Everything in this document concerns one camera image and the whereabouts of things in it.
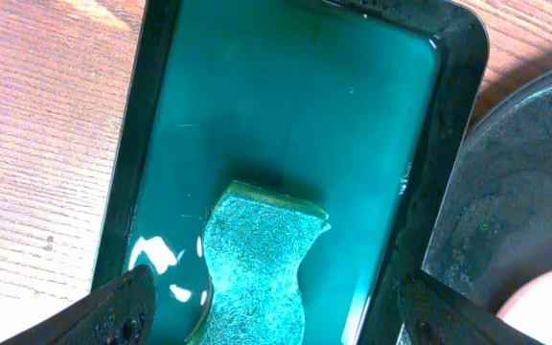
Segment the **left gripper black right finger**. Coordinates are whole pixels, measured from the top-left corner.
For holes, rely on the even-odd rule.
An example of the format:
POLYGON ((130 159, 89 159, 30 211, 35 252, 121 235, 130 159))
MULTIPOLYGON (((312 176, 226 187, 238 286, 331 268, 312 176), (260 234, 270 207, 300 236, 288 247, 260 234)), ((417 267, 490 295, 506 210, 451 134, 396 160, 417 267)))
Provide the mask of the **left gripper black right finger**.
POLYGON ((413 344, 541 345, 422 270, 402 280, 399 311, 413 344))

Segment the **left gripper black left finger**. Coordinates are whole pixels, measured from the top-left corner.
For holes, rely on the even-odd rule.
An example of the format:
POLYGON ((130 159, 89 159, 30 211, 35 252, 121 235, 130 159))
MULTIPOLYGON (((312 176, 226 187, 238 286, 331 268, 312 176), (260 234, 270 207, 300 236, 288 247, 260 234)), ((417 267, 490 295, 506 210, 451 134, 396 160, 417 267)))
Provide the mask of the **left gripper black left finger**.
POLYGON ((140 264, 2 345, 146 345, 155 311, 152 270, 140 264))

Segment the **white plate with green stain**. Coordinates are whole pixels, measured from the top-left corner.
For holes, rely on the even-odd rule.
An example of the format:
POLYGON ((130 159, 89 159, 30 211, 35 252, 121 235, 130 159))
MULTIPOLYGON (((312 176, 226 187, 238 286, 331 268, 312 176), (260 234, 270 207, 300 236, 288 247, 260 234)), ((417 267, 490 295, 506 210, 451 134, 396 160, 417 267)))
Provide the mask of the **white plate with green stain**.
POLYGON ((552 345, 552 271, 517 290, 497 316, 516 330, 552 345))

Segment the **green sponge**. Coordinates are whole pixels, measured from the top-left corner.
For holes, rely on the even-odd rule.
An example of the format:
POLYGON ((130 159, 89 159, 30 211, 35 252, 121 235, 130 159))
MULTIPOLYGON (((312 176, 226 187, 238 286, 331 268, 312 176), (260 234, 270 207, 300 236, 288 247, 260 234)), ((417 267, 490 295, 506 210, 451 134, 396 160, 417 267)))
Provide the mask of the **green sponge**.
POLYGON ((210 307, 190 343, 302 343, 298 269, 316 239, 330 230, 328 217, 311 202, 232 182, 204 229, 210 307))

